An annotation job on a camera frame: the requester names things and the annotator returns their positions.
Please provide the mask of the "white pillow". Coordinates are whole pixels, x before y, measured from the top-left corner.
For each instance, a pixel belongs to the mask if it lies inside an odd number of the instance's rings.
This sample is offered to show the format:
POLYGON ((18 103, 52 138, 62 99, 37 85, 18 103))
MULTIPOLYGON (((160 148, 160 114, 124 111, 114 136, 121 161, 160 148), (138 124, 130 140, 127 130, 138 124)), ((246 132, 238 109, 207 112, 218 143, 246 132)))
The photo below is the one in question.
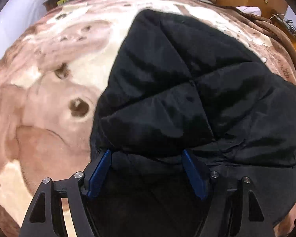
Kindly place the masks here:
POLYGON ((240 10, 243 13, 253 14, 253 15, 256 15, 256 16, 261 16, 261 9, 259 7, 241 6, 241 7, 237 7, 236 9, 240 10))

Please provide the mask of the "wooden headboard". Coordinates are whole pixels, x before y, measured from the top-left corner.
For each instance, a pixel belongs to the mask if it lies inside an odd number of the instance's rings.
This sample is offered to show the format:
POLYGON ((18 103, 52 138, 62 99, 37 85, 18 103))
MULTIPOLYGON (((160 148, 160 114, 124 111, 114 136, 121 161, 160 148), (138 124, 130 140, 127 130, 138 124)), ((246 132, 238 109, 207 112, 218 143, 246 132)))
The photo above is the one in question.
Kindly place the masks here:
POLYGON ((271 14, 270 21, 272 24, 277 26, 288 36, 296 50, 296 26, 293 24, 292 20, 287 19, 284 14, 278 13, 274 9, 271 10, 271 14))

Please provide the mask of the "black puffer jacket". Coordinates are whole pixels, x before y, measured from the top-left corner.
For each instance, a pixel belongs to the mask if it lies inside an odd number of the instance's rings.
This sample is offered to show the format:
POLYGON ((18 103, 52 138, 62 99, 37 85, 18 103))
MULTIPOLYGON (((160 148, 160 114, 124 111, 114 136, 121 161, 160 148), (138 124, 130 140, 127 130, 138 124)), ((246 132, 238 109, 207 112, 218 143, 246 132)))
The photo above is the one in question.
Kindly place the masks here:
POLYGON ((196 236, 205 214, 184 150, 255 183, 274 236, 296 236, 296 86, 194 18, 143 10, 100 96, 91 157, 112 167, 90 212, 100 236, 196 236))

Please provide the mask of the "brown bear print blanket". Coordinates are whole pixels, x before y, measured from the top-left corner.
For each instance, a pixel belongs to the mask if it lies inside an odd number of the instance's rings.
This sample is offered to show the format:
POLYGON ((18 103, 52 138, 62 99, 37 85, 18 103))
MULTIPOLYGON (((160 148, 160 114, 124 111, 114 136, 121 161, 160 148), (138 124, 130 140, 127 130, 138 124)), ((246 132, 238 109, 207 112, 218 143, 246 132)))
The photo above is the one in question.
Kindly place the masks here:
POLYGON ((296 50, 268 19, 197 0, 79 0, 50 10, 0 60, 0 235, 18 236, 44 177, 90 161, 97 100, 144 9, 195 18, 242 42, 296 85, 296 50))

